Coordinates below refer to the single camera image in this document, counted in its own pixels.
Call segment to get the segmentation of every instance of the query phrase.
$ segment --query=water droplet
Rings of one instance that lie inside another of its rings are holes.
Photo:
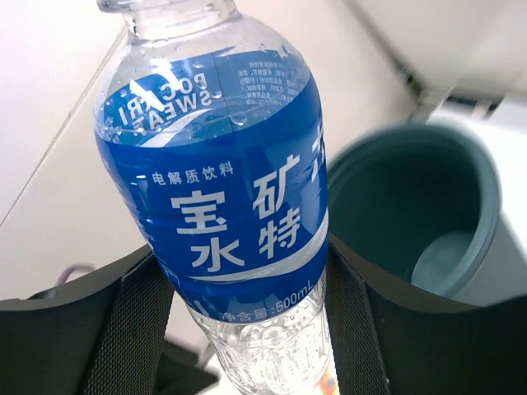
[[[285,59],[289,56],[289,51],[287,51],[287,48],[285,45],[282,45],[280,49],[278,50],[278,55],[280,55],[280,58]]]
[[[227,343],[229,344],[236,344],[238,342],[238,337],[236,335],[230,334],[227,336]]]
[[[232,115],[231,122],[233,122],[233,124],[238,125],[238,126],[244,126],[245,122],[247,122],[247,117],[245,117],[245,115],[243,114]]]
[[[199,80],[196,82],[196,85],[198,85],[200,89],[205,89],[207,87],[207,83],[204,80]]]

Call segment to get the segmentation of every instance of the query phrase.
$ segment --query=blue label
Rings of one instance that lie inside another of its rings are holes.
[[[324,269],[322,116],[313,77],[291,77],[302,67],[271,51],[167,63],[98,114],[107,170],[165,274],[203,315],[282,314]]]

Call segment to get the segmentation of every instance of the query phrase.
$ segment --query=teal cup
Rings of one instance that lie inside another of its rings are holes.
[[[350,146],[329,164],[329,229],[414,286],[488,305],[527,294],[527,266],[492,161],[467,136],[409,123]]]

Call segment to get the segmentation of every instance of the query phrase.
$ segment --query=clear plastic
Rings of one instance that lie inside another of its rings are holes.
[[[145,126],[147,123],[130,123],[118,128],[109,126],[105,109],[111,106],[110,97],[119,92],[123,92],[123,97],[126,95],[124,86],[132,87],[135,81],[153,74],[170,80],[166,73],[172,62],[216,51],[276,51],[288,58],[291,67],[287,72],[292,86],[301,91],[310,80],[310,70],[301,55],[274,30],[253,18],[242,16],[232,0],[100,0],[99,6],[105,12],[123,13],[129,30],[128,42],[106,68],[100,98],[95,106],[96,133],[104,142],[135,145],[136,140],[144,143],[145,138],[170,134],[171,145],[185,146],[232,132],[214,127],[214,123],[221,122],[220,118],[198,119],[177,130],[149,128]],[[190,65],[195,69],[202,66],[196,62]],[[222,92],[212,91],[210,95],[218,99]],[[227,116],[238,130],[258,124],[288,104],[287,100],[278,99],[278,95],[268,95],[250,109],[230,112]],[[156,107],[155,98],[149,101],[149,97],[145,92],[141,105]],[[236,104],[240,98],[230,96],[223,99]],[[104,157],[103,161],[110,171]],[[144,183],[144,178],[144,175],[138,176],[138,183]],[[138,208],[130,192],[121,188],[116,178],[114,180],[128,208],[136,216]],[[146,222],[151,220],[148,212],[141,215],[145,216]],[[139,222],[138,225],[152,246],[153,239]],[[163,267],[163,259],[158,256],[158,260]],[[324,294],[325,273],[306,297],[301,301],[299,298],[290,309],[269,320],[227,323],[208,318],[190,306],[189,311],[214,345],[227,376],[242,393],[305,393],[322,378],[331,354]]]
[[[293,309],[260,323],[222,323],[189,309],[243,394],[308,394],[328,368],[331,341],[324,307],[325,273]]]

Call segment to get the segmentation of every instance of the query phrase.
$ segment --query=white background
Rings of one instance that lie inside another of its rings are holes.
[[[524,0],[357,1],[432,85],[527,87]],[[329,157],[412,110],[351,3],[237,3],[305,55],[322,96]],[[92,136],[93,83],[120,42],[122,20],[99,12],[95,0],[18,0],[2,12],[0,299],[6,299],[52,286],[71,263],[104,265],[143,241]],[[179,299],[169,332],[195,346],[206,343]]]

